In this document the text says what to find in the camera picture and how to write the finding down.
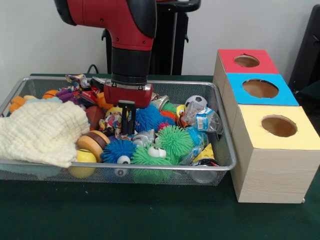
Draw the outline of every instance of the box with circular hole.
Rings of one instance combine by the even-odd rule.
[[[228,73],[222,101],[231,132],[238,104],[299,106],[280,74]]]
[[[301,106],[238,105],[231,171],[241,203],[301,203],[320,165],[320,138]]]
[[[223,95],[227,74],[279,74],[266,50],[219,49],[213,83]]]

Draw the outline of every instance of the red box top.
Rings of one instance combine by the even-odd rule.
[[[266,50],[219,49],[228,74],[279,74]]]

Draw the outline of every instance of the white wall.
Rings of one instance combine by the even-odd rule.
[[[202,0],[189,14],[183,74],[212,75],[218,48],[267,49],[289,79],[317,0]],[[30,73],[107,71],[102,30],[67,25],[53,0],[0,3],[0,103]]]
[[[218,49],[266,49],[289,81],[318,0],[202,0],[189,13],[183,73],[212,75]]]

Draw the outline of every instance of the metal basket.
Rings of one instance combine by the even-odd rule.
[[[223,135],[208,134],[215,160],[220,166],[119,165],[74,162],[70,171],[51,165],[0,159],[0,179],[217,186],[226,172],[236,165],[235,149],[219,90],[209,82],[151,80],[149,83],[153,84],[156,93],[168,95],[173,104],[184,104],[187,98],[193,95],[203,96],[208,101],[208,106],[220,115],[224,130]],[[30,76],[23,78],[15,85],[1,105],[1,117],[7,116],[10,102],[16,96],[33,95],[41,98],[48,90],[67,86],[69,83],[64,77]]]

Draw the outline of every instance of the blue square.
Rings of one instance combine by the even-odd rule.
[[[280,74],[228,73],[227,77],[238,104],[299,106],[288,85]],[[275,97],[256,97],[248,93],[243,84],[248,81],[268,82],[278,89]]]

